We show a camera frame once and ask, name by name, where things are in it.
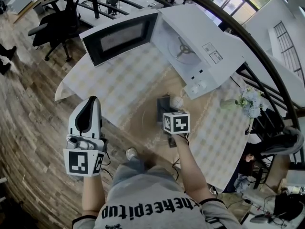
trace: checkered tablecloth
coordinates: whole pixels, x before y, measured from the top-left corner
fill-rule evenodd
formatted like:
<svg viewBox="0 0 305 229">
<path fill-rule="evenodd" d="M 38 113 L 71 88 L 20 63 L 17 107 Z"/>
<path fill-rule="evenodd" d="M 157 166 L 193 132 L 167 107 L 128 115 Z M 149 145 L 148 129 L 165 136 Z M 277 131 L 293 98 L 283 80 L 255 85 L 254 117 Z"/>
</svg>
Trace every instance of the checkered tablecloth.
<svg viewBox="0 0 305 229">
<path fill-rule="evenodd" d="M 237 74 L 232 77 L 240 86 L 245 85 Z M 172 88 L 165 89 L 167 82 L 175 84 L 172 84 Z M 145 131 L 132 133 L 132 130 L 141 128 L 139 123 L 143 121 L 142 114 L 146 106 L 154 106 L 157 96 L 166 93 L 180 95 L 182 88 L 183 81 L 170 63 L 154 45 L 148 43 L 96 68 L 88 55 L 85 55 L 63 79 L 55 100 L 73 93 L 81 99 L 95 95 L 101 102 L 102 116 L 131 137 L 142 138 L 140 143 L 145 145 L 148 143 L 142 137 Z M 186 95 L 183 97 L 189 107 L 185 110 L 191 114 L 191 151 L 207 182 L 219 191 L 224 190 L 230 180 L 249 137 L 244 132 L 250 119 L 243 114 L 241 108 L 220 108 L 221 100 L 237 98 L 238 95 L 239 86 L 228 79 L 220 88 L 200 99 L 190 100 Z M 167 142 L 158 142 L 158 137 L 155 138 L 154 135 L 158 134 L 148 138 L 152 140 L 149 141 L 152 151 L 155 146 L 167 145 Z"/>
</svg>

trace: foot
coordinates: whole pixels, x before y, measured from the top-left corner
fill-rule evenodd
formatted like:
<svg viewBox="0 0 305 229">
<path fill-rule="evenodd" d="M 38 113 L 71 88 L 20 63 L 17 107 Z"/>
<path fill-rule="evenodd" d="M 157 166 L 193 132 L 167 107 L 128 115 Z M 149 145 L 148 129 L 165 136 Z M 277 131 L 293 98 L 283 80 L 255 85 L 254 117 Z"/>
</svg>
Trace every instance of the foot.
<svg viewBox="0 0 305 229">
<path fill-rule="evenodd" d="M 0 67 L 0 73 L 4 75 L 6 71 L 8 71 L 9 69 L 10 69 L 10 63 L 7 63 L 6 65 Z"/>
<path fill-rule="evenodd" d="M 134 147 L 131 147 L 126 150 L 126 157 L 128 160 L 131 160 L 132 157 L 137 157 L 137 156 L 138 156 L 138 151 Z"/>
<path fill-rule="evenodd" d="M 11 60 L 11 59 L 13 58 L 14 53 L 16 52 L 16 49 L 17 49 L 17 47 L 16 47 L 16 46 L 13 46 L 12 49 L 9 49 L 9 50 L 8 50 L 8 56 L 7 56 L 7 58 L 8 58 L 9 60 Z"/>
</svg>

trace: white cube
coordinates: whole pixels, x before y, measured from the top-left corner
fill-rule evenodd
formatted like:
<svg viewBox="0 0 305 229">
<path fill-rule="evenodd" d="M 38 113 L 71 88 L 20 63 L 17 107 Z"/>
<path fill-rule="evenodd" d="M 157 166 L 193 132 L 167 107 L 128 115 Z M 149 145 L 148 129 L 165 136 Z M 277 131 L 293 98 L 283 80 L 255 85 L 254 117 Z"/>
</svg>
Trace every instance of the white cube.
<svg viewBox="0 0 305 229">
<path fill-rule="evenodd" d="M 189 133 L 191 116 L 186 112 L 171 112 L 163 114 L 163 130 L 170 134 Z"/>
<path fill-rule="evenodd" d="M 99 150 L 64 149 L 66 172 L 68 175 L 93 177 L 101 171 L 105 153 Z"/>
</svg>

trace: black office chair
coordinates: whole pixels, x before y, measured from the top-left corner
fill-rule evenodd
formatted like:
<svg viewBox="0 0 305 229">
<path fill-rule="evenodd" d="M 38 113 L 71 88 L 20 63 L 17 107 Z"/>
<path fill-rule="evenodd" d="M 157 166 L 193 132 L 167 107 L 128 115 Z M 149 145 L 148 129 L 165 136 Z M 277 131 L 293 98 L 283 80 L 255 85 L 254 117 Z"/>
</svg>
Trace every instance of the black office chair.
<svg viewBox="0 0 305 229">
<path fill-rule="evenodd" d="M 57 8 L 56 2 L 58 0 L 49 0 L 43 4 L 51 4 L 54 8 Z M 58 8 L 55 9 L 55 13 L 44 17 L 39 26 L 30 30 L 28 35 L 35 35 L 33 46 L 40 46 L 47 42 L 51 45 L 51 50 L 47 53 L 45 60 L 49 60 L 49 55 L 54 51 L 59 44 L 62 43 L 65 53 L 67 55 L 66 61 L 70 61 L 66 40 L 74 37 L 78 37 L 80 32 L 78 28 L 80 26 L 80 19 L 77 16 L 77 4 L 78 0 L 73 3 L 73 0 L 68 0 L 66 9 L 60 11 Z"/>
</svg>

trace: wooden floor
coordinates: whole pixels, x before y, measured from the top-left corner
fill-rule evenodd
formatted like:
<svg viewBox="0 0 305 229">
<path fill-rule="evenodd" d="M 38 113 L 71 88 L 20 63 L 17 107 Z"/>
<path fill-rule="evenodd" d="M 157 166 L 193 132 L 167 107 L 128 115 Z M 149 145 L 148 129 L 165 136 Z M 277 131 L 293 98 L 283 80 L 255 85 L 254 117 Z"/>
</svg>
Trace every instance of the wooden floor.
<svg viewBox="0 0 305 229">
<path fill-rule="evenodd" d="M 73 39 L 67 43 L 71 62 L 65 61 L 61 46 L 46 62 L 49 45 L 36 50 L 33 38 L 27 36 L 39 25 L 36 13 L 31 11 L 14 26 L 7 19 L 0 15 L 0 43 L 7 49 L 16 45 L 17 53 L 11 70 L 0 75 L 0 174 L 8 179 L 7 193 L 24 202 L 40 228 L 71 228 L 81 211 L 82 181 L 65 174 L 62 149 L 69 115 L 81 100 L 72 96 L 55 102 L 54 95 L 85 49 L 79 38 Z M 111 124 L 103 124 L 110 140 L 107 169 L 114 174 L 125 160 L 125 149 L 133 144 Z M 107 173 L 102 176 L 107 192 L 111 178 Z"/>
</svg>

